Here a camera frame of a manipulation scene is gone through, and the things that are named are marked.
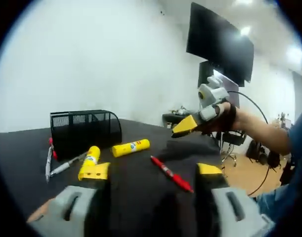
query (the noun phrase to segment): ceiling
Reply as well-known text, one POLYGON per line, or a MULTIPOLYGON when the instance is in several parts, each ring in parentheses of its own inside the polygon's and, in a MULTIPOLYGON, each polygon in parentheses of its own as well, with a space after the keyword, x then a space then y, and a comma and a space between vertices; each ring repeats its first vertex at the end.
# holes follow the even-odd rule
POLYGON ((302 63, 287 55, 291 47, 302 51, 302 45, 275 4, 268 4, 265 0, 159 0, 165 15, 176 22, 185 39, 193 1, 214 11, 238 29, 250 27, 248 37, 254 44, 255 52, 274 65, 302 75, 302 63))

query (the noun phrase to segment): black mesh pencil holder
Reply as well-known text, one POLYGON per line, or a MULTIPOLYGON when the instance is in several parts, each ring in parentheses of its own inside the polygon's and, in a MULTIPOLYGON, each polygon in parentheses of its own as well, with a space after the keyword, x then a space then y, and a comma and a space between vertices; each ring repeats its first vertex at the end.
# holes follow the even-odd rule
POLYGON ((51 113, 50 122, 58 160, 72 159, 91 146, 104 149, 122 142, 120 121, 110 111, 51 113))

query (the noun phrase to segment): red marker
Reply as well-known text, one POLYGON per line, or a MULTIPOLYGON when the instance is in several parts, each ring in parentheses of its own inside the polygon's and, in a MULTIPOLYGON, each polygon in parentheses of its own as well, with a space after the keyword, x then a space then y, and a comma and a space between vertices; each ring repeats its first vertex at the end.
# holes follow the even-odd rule
POLYGON ((174 174, 170 169, 168 169, 163 162, 161 162, 159 159, 157 159, 154 156, 151 156, 152 161, 160 167, 178 186, 180 186, 182 189, 189 191, 191 193, 194 192, 194 190, 191 188, 188 182, 184 181, 178 174, 174 174))

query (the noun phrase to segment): black cloth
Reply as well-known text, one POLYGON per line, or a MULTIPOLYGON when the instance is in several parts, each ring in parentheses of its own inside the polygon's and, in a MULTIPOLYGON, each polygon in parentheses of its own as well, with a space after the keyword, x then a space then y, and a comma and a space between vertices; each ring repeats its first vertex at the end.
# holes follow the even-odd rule
MULTIPOLYGON (((171 182, 150 160, 150 155, 159 155, 172 140, 171 130, 121 119, 123 142, 148 139, 151 147, 143 152, 114 158, 109 149, 101 151, 100 162, 111 162, 111 228, 130 233, 137 225, 147 222, 149 214, 162 199, 163 194, 177 192, 181 199, 184 192, 171 182)), ((16 204, 27 218, 49 198, 55 197, 68 185, 83 186, 77 179, 81 162, 55 177, 45 181, 45 163, 48 152, 50 129, 36 129, 0 133, 0 173, 16 204)), ((203 147, 205 155, 193 155, 183 160, 171 160, 166 165, 193 185, 195 165, 204 162, 221 165, 218 147, 212 138, 199 134, 174 139, 188 141, 203 147)), ((60 164, 53 161, 51 168, 60 164)))

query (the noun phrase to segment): wooden floor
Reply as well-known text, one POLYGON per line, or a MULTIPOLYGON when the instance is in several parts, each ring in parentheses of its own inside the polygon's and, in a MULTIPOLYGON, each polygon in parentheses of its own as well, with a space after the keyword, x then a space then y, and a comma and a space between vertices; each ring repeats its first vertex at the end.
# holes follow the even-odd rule
MULTIPOLYGON (((233 159, 228 158, 224 161, 225 169, 223 170, 230 186, 246 190, 247 194, 253 192, 264 180, 268 165, 261 165, 255 160, 251 161, 243 155, 237 155, 237 165, 233 166, 233 159)), ((268 176, 262 187, 255 192, 252 197, 263 192, 269 192, 280 186, 280 176, 283 172, 283 167, 286 165, 285 160, 281 160, 282 168, 275 170, 270 169, 268 176)))

